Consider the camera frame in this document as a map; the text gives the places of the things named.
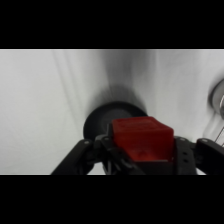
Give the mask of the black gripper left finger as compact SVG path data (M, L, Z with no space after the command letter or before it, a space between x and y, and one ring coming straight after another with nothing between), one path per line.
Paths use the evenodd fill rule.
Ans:
M107 125L105 134L95 140L82 139L62 159L52 175L87 175L98 163L106 175L143 175L144 172L116 145L112 125Z

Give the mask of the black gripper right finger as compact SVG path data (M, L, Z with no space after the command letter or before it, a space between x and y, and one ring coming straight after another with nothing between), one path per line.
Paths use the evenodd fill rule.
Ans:
M224 147L206 138L193 143L176 137L173 162L175 175L196 175L197 170L206 175L224 175Z

